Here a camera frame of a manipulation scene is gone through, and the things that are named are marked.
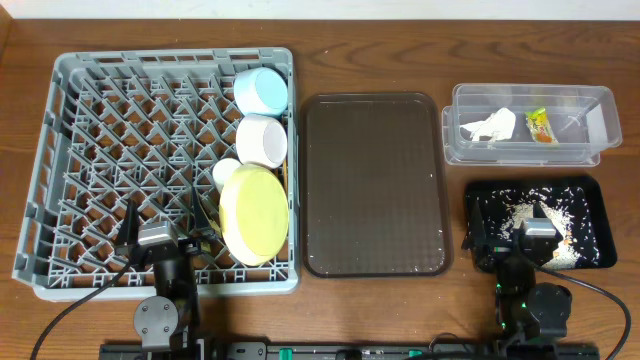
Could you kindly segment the yellow plate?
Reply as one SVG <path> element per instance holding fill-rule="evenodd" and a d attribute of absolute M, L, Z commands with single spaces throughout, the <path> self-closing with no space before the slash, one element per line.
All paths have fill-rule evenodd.
<path fill-rule="evenodd" d="M 287 239 L 287 195 L 271 171 L 242 165 L 225 182 L 219 218 L 231 255 L 248 266 L 264 264 L 276 257 Z"/>

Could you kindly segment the cream white cup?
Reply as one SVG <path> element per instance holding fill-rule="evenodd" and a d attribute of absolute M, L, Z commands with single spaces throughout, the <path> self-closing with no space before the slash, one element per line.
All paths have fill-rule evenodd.
<path fill-rule="evenodd" d="M 241 162 L 234 158 L 219 160 L 212 169 L 214 184 L 219 193 L 222 192 L 225 182 L 241 166 Z"/>

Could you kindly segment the green yellow snack wrapper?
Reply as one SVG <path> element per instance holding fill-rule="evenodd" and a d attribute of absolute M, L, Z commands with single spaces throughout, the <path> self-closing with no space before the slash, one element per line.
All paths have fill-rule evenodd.
<path fill-rule="evenodd" d="M 545 108 L 538 108 L 535 111 L 527 112 L 526 122 L 531 136 L 535 142 L 546 144 L 558 143 L 551 128 L 551 124 Z"/>

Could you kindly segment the white tissue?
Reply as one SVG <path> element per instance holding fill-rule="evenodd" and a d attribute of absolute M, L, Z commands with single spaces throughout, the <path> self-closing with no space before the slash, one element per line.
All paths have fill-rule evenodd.
<path fill-rule="evenodd" d="M 487 119 L 475 121 L 461 126 L 470 133 L 471 140 L 479 141 L 503 141 L 510 140 L 515 129 L 516 115 L 506 107 L 492 113 Z"/>

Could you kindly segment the pink bowl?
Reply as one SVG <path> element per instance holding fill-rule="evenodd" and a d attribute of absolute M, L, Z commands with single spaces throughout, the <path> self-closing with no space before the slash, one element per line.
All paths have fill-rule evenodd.
<path fill-rule="evenodd" d="M 286 158 L 288 138 L 278 120 L 248 114 L 238 125 L 236 148 L 241 163 L 275 169 L 282 165 Z"/>

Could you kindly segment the light blue bowl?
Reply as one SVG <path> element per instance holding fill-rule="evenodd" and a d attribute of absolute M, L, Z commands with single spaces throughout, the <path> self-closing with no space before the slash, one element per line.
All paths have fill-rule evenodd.
<path fill-rule="evenodd" d="M 240 72 L 234 80 L 233 92 L 243 115 L 277 117 L 288 106 L 288 88 L 284 79 L 267 67 Z"/>

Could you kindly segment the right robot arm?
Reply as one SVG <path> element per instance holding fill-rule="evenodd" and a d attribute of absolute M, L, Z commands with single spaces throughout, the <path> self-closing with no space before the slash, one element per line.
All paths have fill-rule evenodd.
<path fill-rule="evenodd" d="M 567 335 L 572 295 L 564 286 L 539 283 L 538 264 L 530 257 L 550 252 L 559 231 L 538 204 L 510 240 L 490 236 L 485 220 L 474 201 L 462 248 L 471 252 L 477 269 L 496 275 L 496 321 L 502 333 L 493 350 L 508 359 L 557 359 L 555 340 Z"/>

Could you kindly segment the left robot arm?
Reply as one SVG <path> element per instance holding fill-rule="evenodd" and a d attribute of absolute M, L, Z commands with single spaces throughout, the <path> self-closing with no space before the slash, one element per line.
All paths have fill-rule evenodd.
<path fill-rule="evenodd" d="M 169 221 L 141 224 L 130 200 L 115 253 L 129 266 L 153 270 L 155 294 L 134 313 L 134 328 L 146 359 L 212 359 L 212 340 L 198 332 L 201 314 L 193 258 L 205 249 L 200 237 L 181 239 Z"/>

